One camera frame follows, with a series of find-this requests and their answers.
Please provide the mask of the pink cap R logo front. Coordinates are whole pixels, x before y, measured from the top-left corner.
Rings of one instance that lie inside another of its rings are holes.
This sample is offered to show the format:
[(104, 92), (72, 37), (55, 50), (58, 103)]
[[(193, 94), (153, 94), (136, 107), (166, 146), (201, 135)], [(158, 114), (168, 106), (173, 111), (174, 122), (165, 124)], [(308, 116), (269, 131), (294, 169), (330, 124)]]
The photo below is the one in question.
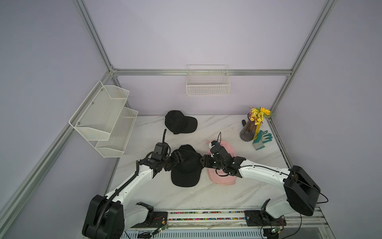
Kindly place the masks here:
[[(236, 156), (234, 148), (228, 142), (222, 141), (220, 145), (224, 147), (232, 157)], [(224, 172), (221, 168), (221, 164), (218, 164), (218, 166), (218, 168), (207, 168), (210, 181), (214, 184), (222, 186), (234, 185), (236, 183), (236, 178)]]

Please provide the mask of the black cap with white label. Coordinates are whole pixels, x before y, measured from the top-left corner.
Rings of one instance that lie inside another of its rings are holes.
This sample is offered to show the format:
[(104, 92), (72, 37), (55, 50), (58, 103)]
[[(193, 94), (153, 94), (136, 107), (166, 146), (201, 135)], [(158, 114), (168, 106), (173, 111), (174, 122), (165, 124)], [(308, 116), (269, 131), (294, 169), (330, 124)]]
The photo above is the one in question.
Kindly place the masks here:
[(203, 169), (202, 155), (191, 145), (182, 145), (175, 150), (172, 157), (180, 156), (180, 163), (171, 170), (172, 183), (178, 187), (194, 187), (198, 184)]

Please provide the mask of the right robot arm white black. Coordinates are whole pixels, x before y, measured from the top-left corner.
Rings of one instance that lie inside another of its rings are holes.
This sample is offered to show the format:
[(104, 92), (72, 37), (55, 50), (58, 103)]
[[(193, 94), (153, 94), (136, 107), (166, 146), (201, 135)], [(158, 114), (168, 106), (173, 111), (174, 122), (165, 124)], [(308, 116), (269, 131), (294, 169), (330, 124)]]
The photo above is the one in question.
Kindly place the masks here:
[(312, 216), (321, 190), (300, 166), (277, 168), (256, 164), (243, 157), (233, 157), (220, 144), (210, 146), (210, 154), (200, 158), (204, 168), (222, 170), (229, 176), (254, 179), (275, 186), (284, 194), (267, 199), (259, 211), (263, 221), (274, 221), (286, 214), (297, 212)]

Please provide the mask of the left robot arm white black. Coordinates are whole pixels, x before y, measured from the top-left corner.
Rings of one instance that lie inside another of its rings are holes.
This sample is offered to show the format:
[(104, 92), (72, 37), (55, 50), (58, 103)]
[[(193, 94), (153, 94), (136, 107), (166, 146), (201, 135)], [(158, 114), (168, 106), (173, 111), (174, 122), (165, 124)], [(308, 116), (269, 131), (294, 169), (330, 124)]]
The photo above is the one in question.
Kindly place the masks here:
[(163, 169), (170, 171), (185, 160), (178, 150), (170, 152), (165, 142), (157, 143), (145, 158), (135, 162), (135, 171), (114, 191), (96, 195), (89, 204), (82, 235), (88, 239), (119, 239), (126, 228), (146, 221), (149, 208), (143, 204), (127, 210), (137, 191)]

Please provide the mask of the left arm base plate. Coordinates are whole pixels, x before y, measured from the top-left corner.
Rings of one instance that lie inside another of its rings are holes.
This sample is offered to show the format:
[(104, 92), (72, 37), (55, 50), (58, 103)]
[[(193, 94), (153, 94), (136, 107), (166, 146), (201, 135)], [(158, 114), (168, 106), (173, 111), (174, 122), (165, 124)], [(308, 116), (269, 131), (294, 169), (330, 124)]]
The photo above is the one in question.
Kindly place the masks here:
[(168, 220), (168, 212), (165, 211), (154, 211), (149, 214), (149, 218), (140, 224), (134, 225), (133, 228), (159, 228), (163, 226)]

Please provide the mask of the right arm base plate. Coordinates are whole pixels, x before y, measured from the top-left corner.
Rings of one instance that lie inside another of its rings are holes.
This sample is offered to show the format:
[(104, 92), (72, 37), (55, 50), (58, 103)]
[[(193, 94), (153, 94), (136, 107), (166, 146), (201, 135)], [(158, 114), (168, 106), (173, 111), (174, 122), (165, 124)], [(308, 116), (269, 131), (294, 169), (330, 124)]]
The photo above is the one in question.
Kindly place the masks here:
[(286, 226), (283, 216), (279, 218), (271, 217), (263, 210), (246, 210), (244, 211), (247, 226)]

